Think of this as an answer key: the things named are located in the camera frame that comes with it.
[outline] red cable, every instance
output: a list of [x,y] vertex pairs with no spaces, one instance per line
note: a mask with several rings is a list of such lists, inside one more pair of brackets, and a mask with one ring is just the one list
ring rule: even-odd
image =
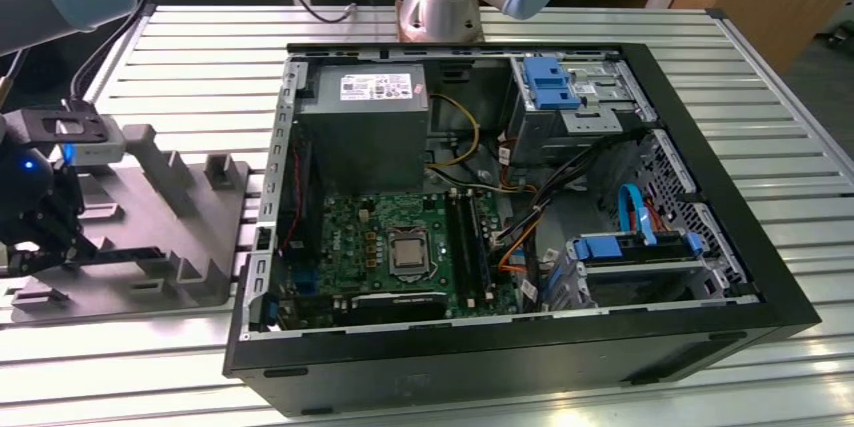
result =
[[300,154],[297,153],[297,147],[294,147],[294,190],[297,193],[297,215],[294,215],[294,222],[292,222],[292,228],[289,230],[289,235],[285,237],[285,241],[282,242],[282,247],[280,250],[285,252],[285,249],[292,241],[292,237],[294,236],[294,232],[297,231],[297,223],[300,222],[300,215],[304,210],[304,193],[300,188]]

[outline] floor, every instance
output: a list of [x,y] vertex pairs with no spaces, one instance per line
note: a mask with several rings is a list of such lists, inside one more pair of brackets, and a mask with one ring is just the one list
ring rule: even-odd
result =
[[832,50],[824,39],[815,40],[784,80],[854,157],[854,45]]

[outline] slotted aluminum table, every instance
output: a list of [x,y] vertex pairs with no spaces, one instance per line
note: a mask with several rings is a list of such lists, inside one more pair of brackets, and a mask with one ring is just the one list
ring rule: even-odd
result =
[[[338,9],[322,9],[332,14]],[[683,382],[338,418],[341,425],[835,425],[854,415],[854,170],[729,21],[704,11],[484,13],[492,41],[644,42],[763,221],[824,323]],[[102,113],[151,123],[187,162],[233,152],[260,191],[290,42],[396,41],[392,8],[325,25],[293,7],[161,7],[91,90]],[[252,243],[258,198],[246,201]],[[0,284],[15,287],[21,281]],[[10,299],[0,314],[10,318]],[[0,331],[0,425],[285,422],[221,375],[232,303],[107,323]]]

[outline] screw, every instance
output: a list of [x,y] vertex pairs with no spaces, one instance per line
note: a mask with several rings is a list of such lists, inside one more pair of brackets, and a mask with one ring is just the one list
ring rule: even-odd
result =
[[481,179],[481,182],[485,182],[488,184],[493,183],[493,174],[490,173],[489,170],[480,170],[478,178]]

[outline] blue latch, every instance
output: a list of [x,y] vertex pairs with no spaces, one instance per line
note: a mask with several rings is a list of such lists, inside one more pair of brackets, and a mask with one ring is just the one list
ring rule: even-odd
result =
[[526,57],[525,76],[538,110],[576,110],[582,106],[570,89],[570,74],[554,57]]
[[576,241],[576,255],[580,260],[589,258],[604,259],[624,256],[620,242],[613,235],[585,237]]
[[685,235],[685,240],[689,241],[689,247],[692,248],[695,255],[699,257],[704,255],[704,238],[700,234],[697,232],[689,232]]

